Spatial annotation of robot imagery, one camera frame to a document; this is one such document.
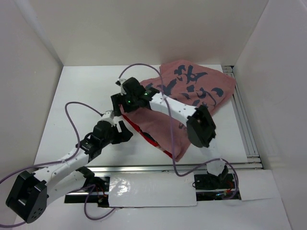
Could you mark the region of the red and pink patterned pillowcase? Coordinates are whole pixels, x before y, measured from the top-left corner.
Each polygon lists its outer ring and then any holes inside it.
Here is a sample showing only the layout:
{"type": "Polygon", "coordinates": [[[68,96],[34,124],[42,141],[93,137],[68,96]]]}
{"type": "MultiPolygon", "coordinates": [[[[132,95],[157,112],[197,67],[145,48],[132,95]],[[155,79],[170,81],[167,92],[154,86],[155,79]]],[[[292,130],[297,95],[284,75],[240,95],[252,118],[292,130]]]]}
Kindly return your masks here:
{"type": "MultiPolygon", "coordinates": [[[[199,107],[203,105],[213,115],[234,93],[236,80],[215,69],[203,67],[186,60],[178,60],[160,66],[161,76],[145,79],[141,85],[156,88],[166,96],[181,103],[199,107]]],[[[123,118],[154,147],[161,147],[171,156],[169,116],[140,108],[125,113],[123,118]]],[[[175,160],[180,159],[191,145],[187,128],[173,120],[175,160]]]]}

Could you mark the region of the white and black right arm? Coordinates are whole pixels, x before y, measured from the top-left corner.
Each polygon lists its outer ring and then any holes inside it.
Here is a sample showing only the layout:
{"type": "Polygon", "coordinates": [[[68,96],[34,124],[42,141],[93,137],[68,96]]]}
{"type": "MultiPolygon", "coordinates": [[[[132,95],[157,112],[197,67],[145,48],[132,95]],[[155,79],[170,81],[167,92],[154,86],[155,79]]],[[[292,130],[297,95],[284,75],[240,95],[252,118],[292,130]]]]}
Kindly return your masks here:
{"type": "Polygon", "coordinates": [[[116,81],[116,85],[120,87],[120,92],[111,96],[115,116],[121,116],[122,112],[130,113],[139,108],[147,108],[169,116],[172,161],[177,176],[186,176],[206,165],[207,173],[210,174],[209,182],[211,186],[219,188],[225,184],[229,163],[220,157],[213,157],[184,174],[179,174],[176,168],[173,119],[186,126],[191,144],[200,150],[204,150],[210,146],[210,142],[216,136],[216,125],[206,107],[203,105],[195,107],[181,103],[153,87],[146,89],[134,77],[127,80],[119,79],[116,81]]]}

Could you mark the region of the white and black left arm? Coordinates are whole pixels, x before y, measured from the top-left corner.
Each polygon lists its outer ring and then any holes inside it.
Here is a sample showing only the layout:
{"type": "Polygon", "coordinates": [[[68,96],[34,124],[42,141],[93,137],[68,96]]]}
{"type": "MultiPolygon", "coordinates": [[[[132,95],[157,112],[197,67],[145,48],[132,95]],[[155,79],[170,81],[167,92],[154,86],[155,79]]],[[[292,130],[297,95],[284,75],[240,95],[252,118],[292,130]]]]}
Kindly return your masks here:
{"type": "Polygon", "coordinates": [[[60,163],[35,172],[22,170],[6,199],[6,206],[26,223],[36,221],[47,206],[71,191],[98,191],[101,196],[108,188],[107,181],[96,177],[87,164],[98,157],[109,144],[119,144],[131,139],[123,121],[112,125],[99,121],[79,145],[61,159],[60,163]]]}

